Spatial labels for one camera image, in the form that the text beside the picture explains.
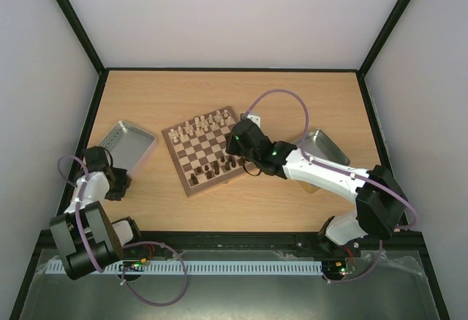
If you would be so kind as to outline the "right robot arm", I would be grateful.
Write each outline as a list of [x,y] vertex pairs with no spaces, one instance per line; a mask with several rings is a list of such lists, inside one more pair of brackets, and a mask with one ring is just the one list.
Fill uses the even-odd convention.
[[332,192],[355,209],[329,218],[320,230],[320,250],[329,256],[359,237],[388,240],[406,210],[407,199],[389,169],[346,167],[305,152],[289,142],[272,142],[246,118],[226,134],[226,151],[253,163],[262,173]]

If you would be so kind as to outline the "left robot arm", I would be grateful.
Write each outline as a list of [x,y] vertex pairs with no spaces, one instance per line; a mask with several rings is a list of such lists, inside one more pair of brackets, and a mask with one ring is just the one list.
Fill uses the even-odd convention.
[[126,169],[113,165],[109,150],[94,146],[84,150],[83,159],[71,158],[81,171],[68,208],[50,220],[50,231],[66,274],[77,280],[121,260],[123,247],[141,233],[130,217],[110,221],[102,206],[124,198],[132,181]]

